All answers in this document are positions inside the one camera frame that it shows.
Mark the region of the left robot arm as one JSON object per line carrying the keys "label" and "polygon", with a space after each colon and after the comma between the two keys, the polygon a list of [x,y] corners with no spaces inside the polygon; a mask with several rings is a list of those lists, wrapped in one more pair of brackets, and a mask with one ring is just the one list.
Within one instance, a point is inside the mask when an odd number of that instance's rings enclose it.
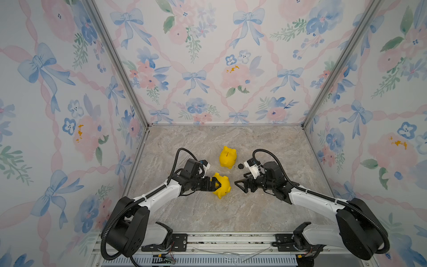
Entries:
{"label": "left robot arm", "polygon": [[168,179],[157,188],[133,199],[124,196],[116,204],[101,232],[101,255],[111,261],[123,255],[131,258],[141,247],[163,250],[171,246],[173,230],[157,222],[149,224],[150,215],[166,203],[197,191],[216,192],[223,183],[219,174],[206,176],[207,161],[188,159],[182,169],[172,169]]}

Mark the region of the yellow piggy bank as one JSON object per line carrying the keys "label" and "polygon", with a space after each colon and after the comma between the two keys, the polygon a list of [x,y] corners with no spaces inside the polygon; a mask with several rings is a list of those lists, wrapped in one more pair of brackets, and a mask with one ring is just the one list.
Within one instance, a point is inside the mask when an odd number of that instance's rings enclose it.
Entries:
{"label": "yellow piggy bank", "polygon": [[222,199],[228,195],[231,191],[230,180],[227,176],[221,176],[218,172],[215,173],[214,177],[216,178],[216,186],[218,188],[213,192],[219,199]]}
{"label": "yellow piggy bank", "polygon": [[237,159],[236,149],[231,149],[231,148],[228,148],[227,146],[224,146],[219,156],[220,166],[228,169],[232,169],[233,166],[235,165],[236,159]]}

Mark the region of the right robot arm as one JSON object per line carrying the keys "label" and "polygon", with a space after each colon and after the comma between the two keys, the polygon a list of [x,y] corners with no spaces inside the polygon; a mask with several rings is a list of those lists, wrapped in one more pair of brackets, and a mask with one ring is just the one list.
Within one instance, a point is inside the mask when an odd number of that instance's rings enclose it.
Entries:
{"label": "right robot arm", "polygon": [[277,238],[272,245],[279,249],[310,252],[316,258],[326,246],[345,248],[362,260],[390,249],[388,233],[365,202],[332,198],[289,181],[277,162],[261,164],[250,159],[238,165],[248,169],[235,185],[243,192],[260,189],[290,205],[302,206],[333,221],[332,225],[301,223],[289,238]]}

